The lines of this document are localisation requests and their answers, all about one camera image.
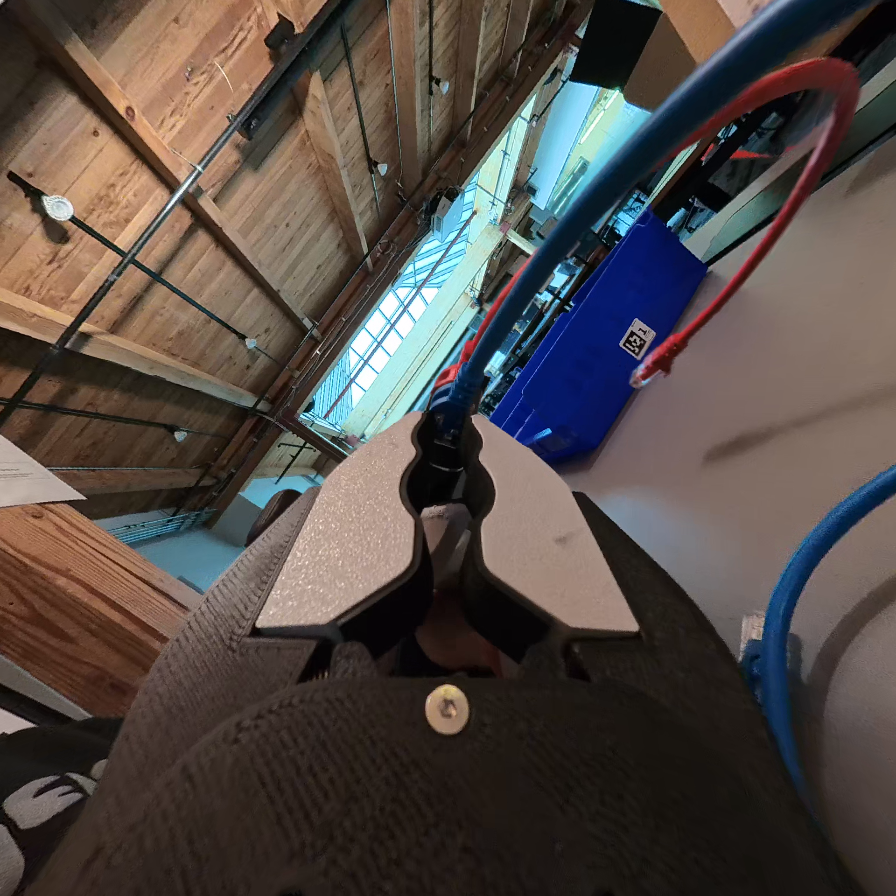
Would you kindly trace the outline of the blue plastic bin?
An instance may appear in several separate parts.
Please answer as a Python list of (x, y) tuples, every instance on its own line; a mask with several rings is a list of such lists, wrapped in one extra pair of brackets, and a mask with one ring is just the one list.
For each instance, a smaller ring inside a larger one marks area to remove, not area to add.
[(690, 304), (707, 265), (644, 211), (558, 316), (490, 416), (554, 466), (604, 441), (630, 378)]

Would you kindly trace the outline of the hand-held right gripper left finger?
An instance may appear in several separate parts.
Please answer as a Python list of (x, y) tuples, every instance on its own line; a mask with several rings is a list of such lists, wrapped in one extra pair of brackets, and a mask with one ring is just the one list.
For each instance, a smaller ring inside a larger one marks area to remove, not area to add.
[(426, 419), (410, 412), (325, 480), (256, 618), (256, 633), (400, 641), (423, 621), (433, 567), (411, 481)]

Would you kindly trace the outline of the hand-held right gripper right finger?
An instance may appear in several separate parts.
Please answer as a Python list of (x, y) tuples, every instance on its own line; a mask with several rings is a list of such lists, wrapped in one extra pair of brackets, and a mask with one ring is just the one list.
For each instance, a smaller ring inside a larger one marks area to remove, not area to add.
[(487, 641), (635, 637), (640, 625), (564, 480), (474, 415), (462, 436), (462, 601)]

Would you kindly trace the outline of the grey desk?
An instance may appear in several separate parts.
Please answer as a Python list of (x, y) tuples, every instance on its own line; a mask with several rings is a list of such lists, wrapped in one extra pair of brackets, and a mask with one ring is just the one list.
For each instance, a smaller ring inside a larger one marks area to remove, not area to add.
[[(770, 256), (562, 467), (684, 587), (737, 653), (813, 526), (894, 464), (895, 153), (824, 185)], [(894, 500), (799, 600), (794, 718), (818, 812), (869, 894), (894, 894)]]

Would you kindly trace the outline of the wooden document stand with sheets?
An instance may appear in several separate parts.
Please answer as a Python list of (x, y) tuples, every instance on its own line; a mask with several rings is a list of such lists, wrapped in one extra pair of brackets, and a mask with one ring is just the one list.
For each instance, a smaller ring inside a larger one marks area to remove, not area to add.
[(91, 715), (122, 717), (200, 596), (76, 510), (81, 493), (1, 442), (2, 658)]

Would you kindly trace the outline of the black network splitter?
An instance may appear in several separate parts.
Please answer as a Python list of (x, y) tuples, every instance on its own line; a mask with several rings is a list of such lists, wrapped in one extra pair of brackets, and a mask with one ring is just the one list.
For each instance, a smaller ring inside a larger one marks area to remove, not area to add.
[(430, 507), (464, 504), (468, 474), (462, 448), (440, 434), (432, 412), (422, 413), (412, 442), (417, 453), (407, 476), (411, 508), (422, 514)]

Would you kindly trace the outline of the black hanging speaker box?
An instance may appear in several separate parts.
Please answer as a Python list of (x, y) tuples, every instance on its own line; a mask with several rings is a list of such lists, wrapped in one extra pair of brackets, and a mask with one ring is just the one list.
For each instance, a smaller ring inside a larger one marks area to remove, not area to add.
[(661, 16), (640, 2), (595, 1), (569, 80), (621, 91)]

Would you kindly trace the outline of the person's right hand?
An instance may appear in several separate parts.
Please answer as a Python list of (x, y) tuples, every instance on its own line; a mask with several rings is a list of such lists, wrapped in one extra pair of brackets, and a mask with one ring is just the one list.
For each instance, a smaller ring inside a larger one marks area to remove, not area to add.
[(516, 678), (519, 665), (480, 635), (468, 622), (460, 595), (447, 588), (434, 592), (414, 637), (423, 654), (452, 673)]

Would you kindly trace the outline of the person's black printed sweatshirt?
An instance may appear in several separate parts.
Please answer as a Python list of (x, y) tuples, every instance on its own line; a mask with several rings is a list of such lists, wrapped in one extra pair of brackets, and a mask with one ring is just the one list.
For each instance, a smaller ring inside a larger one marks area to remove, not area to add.
[(21, 894), (95, 791), (123, 721), (91, 718), (1, 738), (1, 893)]

